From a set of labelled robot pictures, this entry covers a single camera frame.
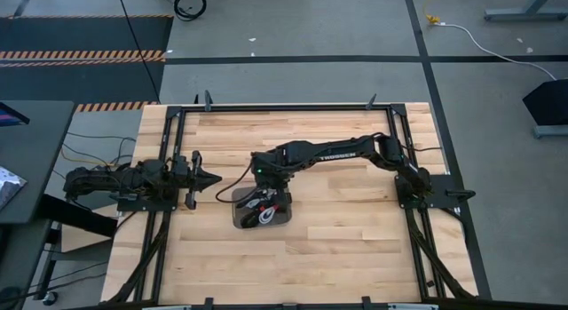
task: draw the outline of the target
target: gray desk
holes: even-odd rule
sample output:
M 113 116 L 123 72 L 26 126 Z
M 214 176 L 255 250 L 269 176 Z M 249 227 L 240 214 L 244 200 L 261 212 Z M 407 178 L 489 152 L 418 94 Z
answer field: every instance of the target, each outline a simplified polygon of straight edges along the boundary
M 28 292 L 46 241 L 53 243 L 53 220 L 109 237 L 114 234 L 116 220 L 43 193 L 71 123 L 73 102 L 3 102 L 30 120 L 28 125 L 0 128 L 0 165 L 28 181 L 0 210 L 0 290 L 15 288 L 13 293 L 19 295 Z M 54 266 L 50 260 L 47 264 L 51 269 L 43 271 L 38 288 L 43 294 Z M 24 299 L 14 309 L 23 304 Z

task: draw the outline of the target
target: desk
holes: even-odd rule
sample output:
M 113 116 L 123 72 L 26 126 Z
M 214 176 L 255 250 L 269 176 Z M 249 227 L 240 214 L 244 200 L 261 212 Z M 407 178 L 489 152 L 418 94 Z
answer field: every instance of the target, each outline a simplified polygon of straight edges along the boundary
M 160 305 L 203 304 L 207 297 L 215 304 L 360 303 L 361 296 L 370 296 L 373 302 L 420 301 L 393 172 L 379 170 L 364 159 L 318 163 L 298 172 L 289 185 L 294 217 L 284 227 L 237 229 L 231 205 L 215 200 L 219 189 L 243 173 L 251 151 L 294 139 L 324 142 L 388 133 L 387 112 L 364 107 L 241 112 L 238 106 L 217 112 L 215 106 L 219 105 L 213 105 L 210 113 L 186 115 L 181 155 L 189 158 L 199 150 L 204 170 L 223 181 L 197 195 L 197 210 L 180 203 L 171 215 Z M 414 147 L 439 147 L 429 105 L 403 106 Z M 166 109 L 145 107 L 133 162 L 158 157 Z M 174 151 L 173 126 L 168 156 Z M 397 131 L 402 136 L 400 121 Z M 446 171 L 441 151 L 416 155 L 430 173 Z M 249 174 L 241 186 L 253 184 Z M 136 266 L 133 260 L 140 256 L 146 217 L 139 212 L 116 235 L 102 300 L 111 298 Z M 430 220 L 438 255 L 463 287 L 476 294 L 461 224 L 439 210 L 430 210 Z M 424 263 L 430 279 L 426 258 Z M 145 298 L 154 274 L 153 265 L 148 269 Z M 435 295 L 432 288 L 430 295 Z
M 14 287 L 21 294 L 28 292 L 53 220 L 107 236 L 112 236 L 116 221 L 43 194 L 71 123 L 73 102 L 5 103 L 30 120 L 27 125 L 0 128 L 0 165 L 28 182 L 0 210 L 0 290 Z M 43 275 L 45 288 L 50 277 L 51 273 Z M 23 301 L 15 308 L 21 308 Z

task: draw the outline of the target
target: computer monitor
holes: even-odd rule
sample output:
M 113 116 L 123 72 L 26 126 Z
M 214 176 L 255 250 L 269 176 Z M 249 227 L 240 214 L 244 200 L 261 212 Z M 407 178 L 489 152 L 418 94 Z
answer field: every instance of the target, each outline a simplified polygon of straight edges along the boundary
M 29 118 L 0 102 L 0 127 L 28 124 Z

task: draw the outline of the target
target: white cable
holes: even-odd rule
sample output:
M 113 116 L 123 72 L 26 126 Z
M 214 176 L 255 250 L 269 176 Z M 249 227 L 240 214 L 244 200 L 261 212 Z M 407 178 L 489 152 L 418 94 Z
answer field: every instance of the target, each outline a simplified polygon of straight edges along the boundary
M 556 78 L 555 78 L 552 74 L 550 74 L 550 72 L 549 72 L 547 69 L 545 69 L 545 68 L 543 68 L 543 67 L 541 67 L 541 66 L 539 66 L 539 65 L 533 64 L 532 62 L 524 62 L 524 61 L 512 60 L 512 59 L 509 59 L 509 58 L 507 58 L 507 57 L 501 56 L 501 55 L 498 54 L 498 53 L 491 52 L 491 51 L 487 50 L 486 48 L 482 47 L 481 45 L 479 45 L 479 44 L 477 43 L 477 41 L 475 40 L 475 38 L 473 37 L 473 35 L 472 35 L 472 34 L 469 32 L 469 30 L 467 30 L 465 27 L 462 27 L 462 26 L 459 26 L 459 25 L 454 25 L 454 24 L 446 24 L 446 23 L 444 23 L 444 22 L 437 22 L 437 23 L 434 23 L 434 24 L 432 24 L 432 25 L 434 25 L 434 26 L 440 26 L 440 27 L 454 27 L 454 28 L 461 29 L 461 30 L 465 31 L 465 32 L 469 35 L 469 38 L 471 38 L 471 41 L 473 42 L 473 44 L 475 44 L 475 45 L 477 46 L 477 48 L 479 48 L 479 49 L 482 50 L 483 52 L 487 52 L 487 53 L 489 53 L 489 54 L 491 54 L 491 55 L 493 55 L 493 56 L 495 56 L 495 57 L 499 57 L 499 58 L 501 58 L 501 59 L 503 59 L 503 60 L 510 61 L 510 62 L 516 63 L 516 64 L 518 64 L 518 65 L 533 66 L 533 67 L 538 68 L 538 69 L 540 69 L 541 71 L 545 72 L 547 75 L 550 76 L 550 78 L 552 78 L 552 80 L 556 80 Z

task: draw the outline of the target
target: chair wheel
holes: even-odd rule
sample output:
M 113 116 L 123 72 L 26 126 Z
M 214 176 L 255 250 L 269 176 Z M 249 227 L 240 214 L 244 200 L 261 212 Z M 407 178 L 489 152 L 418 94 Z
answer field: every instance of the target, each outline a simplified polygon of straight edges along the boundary
M 52 306 L 57 301 L 59 294 L 57 292 L 47 292 L 45 294 L 45 298 L 43 298 L 43 305 L 44 306 Z

